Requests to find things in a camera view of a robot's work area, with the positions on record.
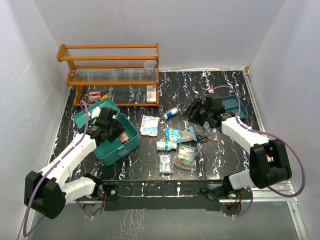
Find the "brown syrup bottle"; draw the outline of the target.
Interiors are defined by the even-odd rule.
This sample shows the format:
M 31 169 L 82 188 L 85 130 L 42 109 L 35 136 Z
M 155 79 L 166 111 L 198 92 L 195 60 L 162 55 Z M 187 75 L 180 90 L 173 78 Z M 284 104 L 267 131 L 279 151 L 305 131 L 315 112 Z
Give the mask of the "brown syrup bottle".
M 127 143 L 130 140 L 129 135 L 124 131 L 118 136 L 122 144 Z

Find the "teal divided tray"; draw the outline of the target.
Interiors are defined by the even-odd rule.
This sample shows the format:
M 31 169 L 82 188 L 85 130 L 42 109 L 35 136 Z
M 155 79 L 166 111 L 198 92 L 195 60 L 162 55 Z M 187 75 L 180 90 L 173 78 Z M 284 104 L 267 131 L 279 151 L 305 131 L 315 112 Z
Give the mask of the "teal divided tray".
M 222 97 L 222 104 L 224 105 L 226 112 L 232 112 L 236 114 L 239 111 L 239 103 L 236 95 Z M 242 103 L 240 103 L 239 116 L 241 120 L 244 120 L 248 117 L 247 109 L 244 107 Z

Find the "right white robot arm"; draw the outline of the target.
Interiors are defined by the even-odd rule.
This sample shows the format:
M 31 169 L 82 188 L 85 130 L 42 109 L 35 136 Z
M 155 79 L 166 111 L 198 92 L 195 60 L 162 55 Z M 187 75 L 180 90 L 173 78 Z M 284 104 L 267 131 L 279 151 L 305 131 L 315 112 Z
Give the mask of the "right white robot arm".
M 238 143 L 249 154 L 249 168 L 223 178 L 221 186 L 201 192 L 224 195 L 230 199 L 247 188 L 267 188 L 292 177 L 292 170 L 285 143 L 280 139 L 270 139 L 252 132 L 241 122 L 238 113 L 227 111 L 219 93 L 209 93 L 205 100 L 196 98 L 183 113 L 188 121 L 212 128 Z

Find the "white green pill bottle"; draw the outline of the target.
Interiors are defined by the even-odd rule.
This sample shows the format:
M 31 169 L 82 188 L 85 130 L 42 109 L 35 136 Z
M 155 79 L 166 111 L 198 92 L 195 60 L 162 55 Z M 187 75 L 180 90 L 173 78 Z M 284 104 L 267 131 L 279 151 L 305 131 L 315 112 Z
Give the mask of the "white green pill bottle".
M 177 143 L 170 141 L 157 141 L 156 150 L 157 151 L 170 151 L 176 150 L 178 147 Z

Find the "teal medicine kit box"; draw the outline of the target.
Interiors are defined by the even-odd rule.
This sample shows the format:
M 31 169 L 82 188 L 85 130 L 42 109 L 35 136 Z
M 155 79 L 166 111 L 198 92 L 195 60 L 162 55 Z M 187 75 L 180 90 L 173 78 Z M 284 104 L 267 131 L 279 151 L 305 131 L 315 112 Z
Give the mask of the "teal medicine kit box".
M 75 150 L 81 160 L 93 152 L 110 166 L 139 146 L 138 130 L 109 98 L 91 106 L 82 100 L 80 107 L 82 112 L 73 120 L 78 127 Z

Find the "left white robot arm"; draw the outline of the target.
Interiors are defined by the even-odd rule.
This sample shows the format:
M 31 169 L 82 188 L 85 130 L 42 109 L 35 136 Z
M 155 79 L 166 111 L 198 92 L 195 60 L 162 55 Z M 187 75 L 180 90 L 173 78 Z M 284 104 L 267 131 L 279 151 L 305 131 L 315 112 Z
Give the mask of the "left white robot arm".
M 115 140 L 124 131 L 117 119 L 118 111 L 110 107 L 95 108 L 86 116 L 85 125 L 60 155 L 40 171 L 30 171 L 25 178 L 24 204 L 49 219 L 56 218 L 65 205 L 89 196 L 103 195 L 102 181 L 86 174 L 68 182 L 75 168 L 100 144 Z

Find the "white blue mask packet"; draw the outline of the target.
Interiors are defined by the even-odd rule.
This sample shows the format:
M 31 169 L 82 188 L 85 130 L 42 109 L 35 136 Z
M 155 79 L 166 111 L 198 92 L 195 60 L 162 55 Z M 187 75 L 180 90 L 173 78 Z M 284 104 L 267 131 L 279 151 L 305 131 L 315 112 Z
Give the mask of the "white blue mask packet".
M 158 135 L 159 117 L 142 116 L 140 133 L 143 136 L 156 137 Z

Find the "blue white spray can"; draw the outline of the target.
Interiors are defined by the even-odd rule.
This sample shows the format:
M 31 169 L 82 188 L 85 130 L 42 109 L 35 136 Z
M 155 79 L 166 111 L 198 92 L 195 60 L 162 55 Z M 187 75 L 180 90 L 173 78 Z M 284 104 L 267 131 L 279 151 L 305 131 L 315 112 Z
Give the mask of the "blue white spray can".
M 164 114 L 163 114 L 163 118 L 165 120 L 169 120 L 171 119 L 174 115 L 176 115 L 179 112 L 177 107 L 171 108 L 169 110 L 167 110 Z

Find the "bandage roll packet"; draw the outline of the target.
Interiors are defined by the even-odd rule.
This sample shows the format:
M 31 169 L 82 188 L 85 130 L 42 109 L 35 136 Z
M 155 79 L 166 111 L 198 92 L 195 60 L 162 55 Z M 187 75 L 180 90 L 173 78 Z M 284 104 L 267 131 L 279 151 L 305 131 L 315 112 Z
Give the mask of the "bandage roll packet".
M 193 171 L 196 166 L 197 148 L 185 144 L 179 144 L 178 152 L 175 158 L 175 165 L 183 170 Z

